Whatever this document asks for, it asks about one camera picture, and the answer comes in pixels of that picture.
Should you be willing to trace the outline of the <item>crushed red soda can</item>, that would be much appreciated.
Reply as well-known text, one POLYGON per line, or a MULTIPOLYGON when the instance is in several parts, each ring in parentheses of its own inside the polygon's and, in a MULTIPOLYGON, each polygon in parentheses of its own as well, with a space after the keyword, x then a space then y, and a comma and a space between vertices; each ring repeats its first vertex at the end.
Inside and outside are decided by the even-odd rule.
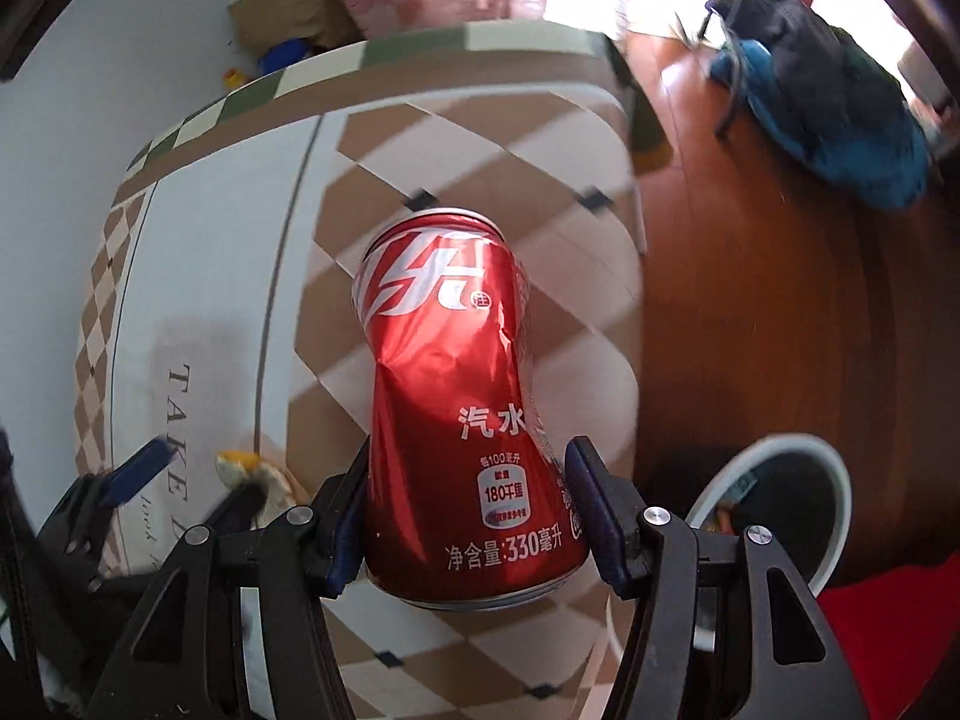
POLYGON ((432 208, 368 245, 353 301, 374 361, 366 569, 441 611, 524 605, 584 564, 532 403, 529 282, 496 224, 432 208))

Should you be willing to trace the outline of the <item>white round trash bin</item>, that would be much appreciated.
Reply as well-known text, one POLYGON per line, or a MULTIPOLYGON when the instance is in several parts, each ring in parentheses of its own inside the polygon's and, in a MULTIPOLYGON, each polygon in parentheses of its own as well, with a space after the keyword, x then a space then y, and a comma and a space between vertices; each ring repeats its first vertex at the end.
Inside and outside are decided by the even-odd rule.
POLYGON ((770 434, 743 449, 688 445, 641 461, 640 493, 702 532, 770 530, 818 595, 850 534, 853 488, 832 444, 805 433, 770 434))

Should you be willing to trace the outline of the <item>red blanket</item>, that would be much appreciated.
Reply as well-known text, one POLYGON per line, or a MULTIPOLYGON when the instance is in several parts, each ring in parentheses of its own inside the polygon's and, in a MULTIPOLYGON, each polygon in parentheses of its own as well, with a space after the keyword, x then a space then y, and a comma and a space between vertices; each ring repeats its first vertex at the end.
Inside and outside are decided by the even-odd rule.
POLYGON ((901 566, 818 597, 867 715, 898 718, 958 642, 958 557, 901 566))

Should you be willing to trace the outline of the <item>checkered brown bed blanket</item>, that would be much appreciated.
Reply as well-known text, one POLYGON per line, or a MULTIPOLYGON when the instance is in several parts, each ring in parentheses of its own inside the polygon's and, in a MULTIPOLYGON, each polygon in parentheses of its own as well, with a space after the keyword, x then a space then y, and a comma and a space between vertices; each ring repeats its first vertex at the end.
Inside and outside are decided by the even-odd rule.
POLYGON ((76 466, 156 434, 176 455, 122 507, 104 562, 155 567, 223 496, 221 450, 313 493, 370 429, 353 277, 379 229, 428 206, 500 226, 530 281, 534 401, 553 445, 635 465, 638 177, 669 140, 607 37, 490 21, 304 60, 229 93, 133 160, 89 269, 76 466))

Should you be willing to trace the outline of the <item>orange small bottle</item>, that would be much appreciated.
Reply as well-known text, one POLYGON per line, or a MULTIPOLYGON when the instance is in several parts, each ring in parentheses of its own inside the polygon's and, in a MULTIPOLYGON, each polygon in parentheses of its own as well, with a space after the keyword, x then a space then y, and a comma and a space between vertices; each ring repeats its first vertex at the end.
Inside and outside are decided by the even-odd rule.
POLYGON ((247 83, 249 83, 249 78, 237 68, 230 68, 223 73, 223 84, 228 91, 236 91, 247 83))

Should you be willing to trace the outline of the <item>brown paper bag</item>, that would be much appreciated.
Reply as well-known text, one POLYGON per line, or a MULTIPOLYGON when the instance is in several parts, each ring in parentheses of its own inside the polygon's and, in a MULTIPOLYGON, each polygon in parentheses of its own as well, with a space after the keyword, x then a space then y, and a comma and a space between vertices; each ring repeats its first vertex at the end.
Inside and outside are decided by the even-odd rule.
POLYGON ((342 0, 236 0, 228 15, 236 39, 257 59, 293 39, 321 49, 363 39, 342 0))

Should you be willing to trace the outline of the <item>blue dark clothes pile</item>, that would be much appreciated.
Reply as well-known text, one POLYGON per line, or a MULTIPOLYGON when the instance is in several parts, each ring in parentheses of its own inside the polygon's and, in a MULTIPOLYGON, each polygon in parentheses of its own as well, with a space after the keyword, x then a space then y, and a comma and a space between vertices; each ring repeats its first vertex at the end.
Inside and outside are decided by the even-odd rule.
MULTIPOLYGON (((722 16, 734 0, 708 0, 722 16)), ((734 29, 747 59, 748 107, 779 148, 875 210, 926 192, 929 151, 900 83, 804 0, 743 0, 734 29)), ((729 86, 726 47, 709 76, 729 86)))

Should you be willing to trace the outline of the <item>black clothes rack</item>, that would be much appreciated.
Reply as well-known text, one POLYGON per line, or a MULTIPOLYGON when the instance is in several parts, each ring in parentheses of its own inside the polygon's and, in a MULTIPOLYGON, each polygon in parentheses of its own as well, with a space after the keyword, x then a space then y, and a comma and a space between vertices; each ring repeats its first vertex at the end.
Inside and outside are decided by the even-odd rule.
POLYGON ((727 96, 726 109, 719 117, 715 130, 713 130, 715 137, 720 142, 726 140, 727 135, 729 135, 729 130, 736 120, 737 112, 745 101, 745 90, 747 89, 747 78, 745 78, 747 59, 745 59, 745 52, 743 52, 743 41, 734 29, 742 2, 743 0, 734 0, 734 5, 729 8, 729 13, 726 16, 722 16, 715 7, 706 7, 706 15, 704 15, 697 32, 697 44, 703 44, 713 16, 721 18, 724 47, 726 47, 729 59, 731 59, 731 78, 729 78, 729 86, 727 87, 729 96, 727 96))

